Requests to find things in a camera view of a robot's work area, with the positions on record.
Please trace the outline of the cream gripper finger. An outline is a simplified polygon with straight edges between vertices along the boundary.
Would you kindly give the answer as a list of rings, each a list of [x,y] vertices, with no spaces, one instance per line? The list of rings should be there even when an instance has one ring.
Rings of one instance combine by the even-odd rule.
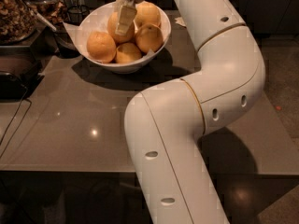
[[[115,33],[117,35],[126,35],[137,13],[135,1],[124,0],[121,8],[116,12],[118,13],[118,21]]]
[[[124,0],[115,0],[114,10],[118,11],[121,8],[121,6],[123,5],[123,3],[124,3]]]

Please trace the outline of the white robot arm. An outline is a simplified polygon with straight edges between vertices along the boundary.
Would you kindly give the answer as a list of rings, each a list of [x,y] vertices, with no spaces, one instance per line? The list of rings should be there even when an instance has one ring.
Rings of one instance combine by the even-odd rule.
[[[197,142],[253,107],[263,56],[229,0],[175,2],[201,69],[137,94],[126,142],[153,224],[229,224]]]

